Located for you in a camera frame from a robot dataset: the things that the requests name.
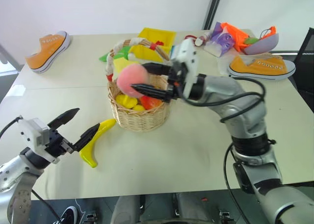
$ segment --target pink ball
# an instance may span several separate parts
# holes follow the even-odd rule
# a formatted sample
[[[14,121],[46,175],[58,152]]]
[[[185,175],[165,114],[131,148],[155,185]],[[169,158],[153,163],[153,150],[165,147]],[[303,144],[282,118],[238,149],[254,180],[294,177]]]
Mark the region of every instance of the pink ball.
[[[148,72],[140,64],[131,64],[125,67],[117,79],[117,86],[124,94],[133,98],[140,98],[143,94],[131,87],[131,84],[135,83],[149,83]]]

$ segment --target wicker basket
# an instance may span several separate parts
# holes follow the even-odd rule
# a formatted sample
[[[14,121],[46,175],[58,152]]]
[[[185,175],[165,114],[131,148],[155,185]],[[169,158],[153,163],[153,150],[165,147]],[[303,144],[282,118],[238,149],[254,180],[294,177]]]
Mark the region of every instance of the wicker basket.
[[[112,67],[114,54],[117,53],[122,47],[132,45],[144,45],[146,47],[151,47],[154,44],[143,38],[124,40],[118,43],[113,48],[113,50],[110,51],[110,54],[107,57],[107,76],[112,75],[111,73],[113,72]],[[155,48],[155,51],[157,51],[160,56],[163,57],[163,59],[169,61],[168,55],[164,53],[162,49],[158,48],[158,46],[155,46]],[[112,113],[122,128],[136,132],[147,132],[159,127],[165,122],[169,115],[169,104],[163,102],[158,107],[145,111],[127,109],[118,104],[115,100],[116,96],[122,93],[116,85],[116,80],[110,81],[110,78],[108,80],[108,97],[110,100]],[[150,84],[163,90],[167,88],[167,80],[159,75],[150,75]]]

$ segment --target yellow box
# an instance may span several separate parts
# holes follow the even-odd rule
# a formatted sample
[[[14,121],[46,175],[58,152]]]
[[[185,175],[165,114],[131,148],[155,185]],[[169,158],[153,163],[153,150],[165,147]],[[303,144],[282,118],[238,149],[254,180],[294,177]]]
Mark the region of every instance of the yellow box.
[[[152,28],[144,28],[138,35],[138,37],[145,38],[153,43],[156,43],[157,41],[163,42],[163,46],[160,47],[168,55],[171,51],[175,36],[176,33],[173,31]],[[139,59],[162,62],[162,58],[158,55],[156,51],[142,45],[131,47],[130,52],[134,53],[134,55]]]

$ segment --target black chair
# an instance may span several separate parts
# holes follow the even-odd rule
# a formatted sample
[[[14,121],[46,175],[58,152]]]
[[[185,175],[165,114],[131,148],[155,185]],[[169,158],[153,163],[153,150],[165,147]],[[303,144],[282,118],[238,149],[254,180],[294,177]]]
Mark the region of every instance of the black chair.
[[[293,74],[297,90],[314,112],[314,29],[310,28],[294,60]]]

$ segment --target basket handle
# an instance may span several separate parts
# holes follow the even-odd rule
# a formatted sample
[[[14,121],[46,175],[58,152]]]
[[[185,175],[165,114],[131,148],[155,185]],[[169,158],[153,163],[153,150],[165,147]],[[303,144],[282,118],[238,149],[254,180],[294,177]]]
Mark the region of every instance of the basket handle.
[[[126,39],[122,40],[119,43],[117,43],[113,49],[110,50],[108,56],[107,56],[107,64],[106,64],[106,75],[109,82],[112,82],[113,77],[113,57],[115,54],[117,54],[124,46],[135,46],[135,45],[143,45],[147,48],[150,48],[152,50],[155,50],[164,60],[169,61],[168,55],[164,52],[162,48],[160,48],[158,45],[152,43],[151,41],[148,41],[145,38],[132,38],[132,39]]]

